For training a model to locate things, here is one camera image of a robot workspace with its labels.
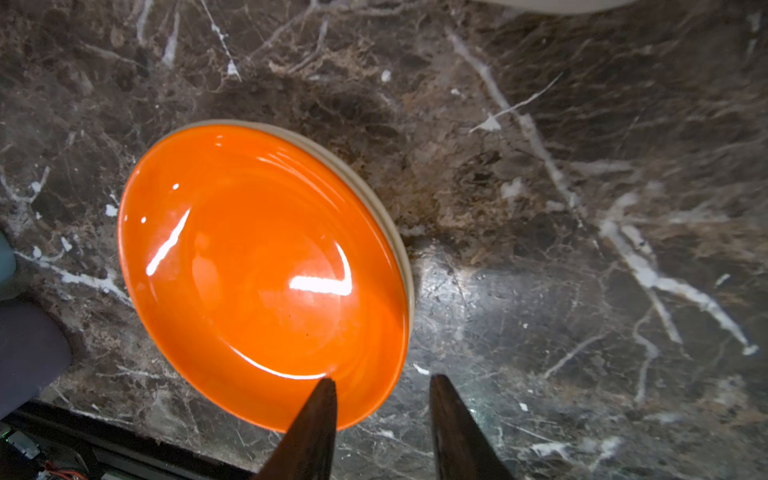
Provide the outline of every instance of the teal object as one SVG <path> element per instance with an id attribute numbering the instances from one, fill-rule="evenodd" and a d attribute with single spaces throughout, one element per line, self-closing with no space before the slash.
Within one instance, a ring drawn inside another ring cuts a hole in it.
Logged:
<path id="1" fill-rule="evenodd" d="M 5 236 L 0 233 L 0 283 L 4 283 L 16 273 L 16 255 Z"/>

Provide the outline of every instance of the beige rim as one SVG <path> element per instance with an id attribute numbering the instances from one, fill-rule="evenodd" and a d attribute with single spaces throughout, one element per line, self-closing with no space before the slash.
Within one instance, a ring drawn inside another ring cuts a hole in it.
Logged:
<path id="1" fill-rule="evenodd" d="M 387 213 L 386 208 L 384 208 L 384 205 L 376 196 L 376 194 L 373 193 L 371 187 L 369 187 L 368 184 L 366 184 L 366 182 L 354 172 L 354 170 L 349 168 L 349 166 L 347 166 L 347 164 L 345 164 L 342 159 L 338 158 L 324 147 L 318 145 L 303 135 L 292 132 L 290 130 L 286 130 L 285 128 L 276 127 L 274 125 L 260 124 L 257 122 L 242 120 L 205 120 L 185 125 L 182 128 L 179 128 L 166 135 L 166 137 L 176 134 L 182 130 L 187 130 L 188 128 L 203 127 L 206 125 L 234 125 L 237 127 L 252 128 L 254 130 L 262 131 L 270 135 L 274 135 L 275 137 L 282 138 L 288 143 L 301 148 L 306 153 L 316 158 L 326 167 L 331 169 L 331 171 L 339 178 L 344 180 L 344 183 L 347 184 L 347 186 L 349 186 L 353 192 L 355 192 L 355 195 L 357 195 L 357 197 L 366 206 L 368 211 L 373 215 L 374 220 L 376 220 L 376 223 L 379 225 L 379 228 L 382 229 L 382 232 L 387 239 L 389 248 L 391 248 L 392 252 L 395 254 L 395 261 L 397 262 L 397 266 L 400 269 L 402 284 L 405 287 L 406 298 L 408 300 L 408 340 L 410 342 L 411 332 L 413 331 L 413 314 L 415 310 L 415 296 L 413 291 L 413 275 L 411 273 L 411 263 L 408 260 L 406 246 L 402 243 L 402 238 L 400 237 L 400 233 L 397 231 L 395 222 L 392 221 L 392 218 Z"/>

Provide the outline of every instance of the orange plate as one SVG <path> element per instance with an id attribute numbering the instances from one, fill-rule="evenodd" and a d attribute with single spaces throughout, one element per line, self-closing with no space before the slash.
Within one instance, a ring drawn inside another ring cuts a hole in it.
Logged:
<path id="1" fill-rule="evenodd" d="M 395 255 L 305 151 L 247 127 L 179 131 L 137 165 L 118 219 L 141 321 L 221 408 L 285 432 L 329 376 L 344 429 L 395 387 L 409 336 Z"/>

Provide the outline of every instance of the marble countertop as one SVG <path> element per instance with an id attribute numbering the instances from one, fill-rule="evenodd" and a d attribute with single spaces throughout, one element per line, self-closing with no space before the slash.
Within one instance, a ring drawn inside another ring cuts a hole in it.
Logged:
<path id="1" fill-rule="evenodd" d="M 115 241 L 137 159 L 238 118 L 348 162 L 411 257 L 406 367 L 334 478 L 434 478 L 434 372 L 519 478 L 768 475 L 761 2 L 93 3 L 0 6 L 0 227 L 76 356 L 43 401 L 243 468 L 275 447 L 157 351 Z"/>

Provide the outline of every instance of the bowl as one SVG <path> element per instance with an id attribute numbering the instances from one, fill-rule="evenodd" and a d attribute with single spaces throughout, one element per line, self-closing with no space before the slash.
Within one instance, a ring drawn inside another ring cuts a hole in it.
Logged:
<path id="1" fill-rule="evenodd" d="M 167 135 L 128 179 L 118 249 L 158 349 L 233 415 L 285 432 L 330 377 L 344 429 L 397 383 L 405 247 L 365 182 L 299 134 L 208 121 Z"/>

